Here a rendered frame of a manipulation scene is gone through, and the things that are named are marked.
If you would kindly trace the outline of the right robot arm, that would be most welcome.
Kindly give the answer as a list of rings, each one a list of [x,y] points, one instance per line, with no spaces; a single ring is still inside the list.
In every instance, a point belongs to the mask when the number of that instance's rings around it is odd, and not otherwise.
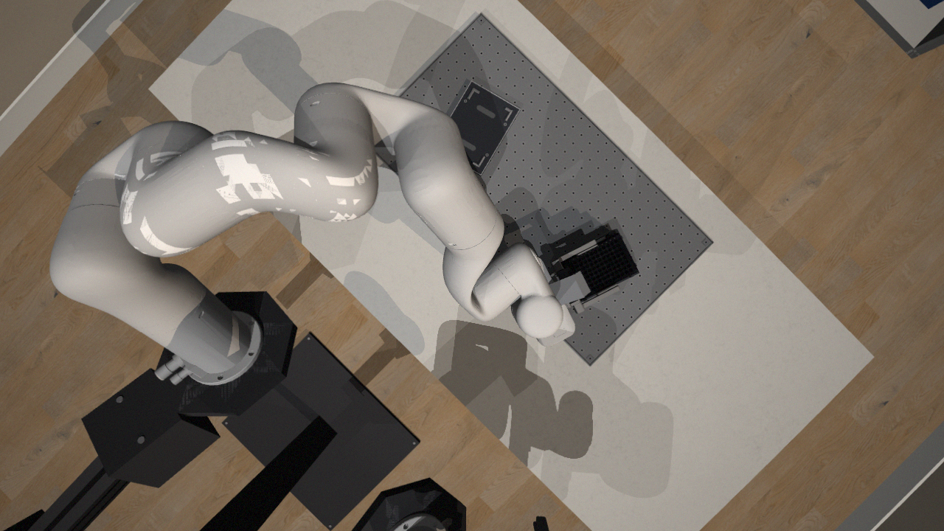
[[[418,513],[405,517],[390,529],[390,531],[446,531],[442,522],[434,516]]]

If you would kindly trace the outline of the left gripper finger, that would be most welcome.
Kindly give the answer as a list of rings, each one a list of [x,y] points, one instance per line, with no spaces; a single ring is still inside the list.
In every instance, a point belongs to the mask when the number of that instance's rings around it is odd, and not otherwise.
[[[603,291],[597,292],[594,298],[588,299],[584,303],[581,303],[580,300],[574,300],[573,302],[567,303],[566,307],[569,308],[573,306],[575,313],[579,315],[579,313],[583,312],[583,310],[586,310],[584,308],[590,305],[593,305],[595,302],[599,302],[599,300],[601,299],[607,298],[607,296],[610,296],[611,294],[616,293],[617,291],[620,291],[620,287],[618,287],[617,284],[611,285],[603,289]]]
[[[563,266],[561,263],[562,261],[569,259],[569,257],[572,257],[574,255],[579,256],[580,254],[583,254],[586,251],[590,251],[590,249],[593,249],[595,246],[597,246],[596,240],[591,240],[588,243],[579,246],[579,248],[574,249],[574,251],[570,251],[569,253],[563,255],[562,257],[558,257],[554,261],[550,262],[552,264],[552,267],[555,270],[552,273],[550,273],[550,276],[552,276],[552,281],[553,282],[558,281],[555,275],[556,275],[556,272],[558,272],[558,270],[563,269]]]

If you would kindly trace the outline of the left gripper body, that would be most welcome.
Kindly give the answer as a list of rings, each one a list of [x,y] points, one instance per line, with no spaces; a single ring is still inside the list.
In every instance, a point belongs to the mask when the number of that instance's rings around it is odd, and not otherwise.
[[[549,285],[551,285],[553,283],[552,276],[550,276],[545,266],[545,263],[541,260],[541,258],[538,257],[538,259],[541,262],[541,269],[543,270],[543,273],[545,274],[547,282],[549,283]],[[556,333],[554,333],[554,335],[550,337],[545,337],[545,339],[537,339],[541,345],[545,347],[550,347],[566,339],[566,337],[570,337],[571,335],[573,335],[573,333],[575,333],[575,322],[573,322],[573,319],[569,313],[569,309],[567,309],[566,305],[562,305],[562,308],[563,308],[562,326],[560,326],[560,328],[557,330]]]

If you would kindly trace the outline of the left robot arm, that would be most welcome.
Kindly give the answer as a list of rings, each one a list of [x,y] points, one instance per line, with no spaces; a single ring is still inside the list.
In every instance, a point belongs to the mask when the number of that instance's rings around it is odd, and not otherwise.
[[[183,121],[133,134],[75,187],[52,248],[53,285],[174,353],[154,371],[162,381],[183,367],[170,382],[232,382],[262,352],[262,327],[161,257],[193,251],[261,212],[354,221],[377,198],[376,153],[397,158],[405,201],[445,245],[446,288],[475,319],[489,322],[510,307],[526,335],[543,339],[562,325],[562,305],[591,292],[570,268],[549,285],[523,243],[491,261],[504,221],[451,117],[341,82],[300,97],[294,142]]]

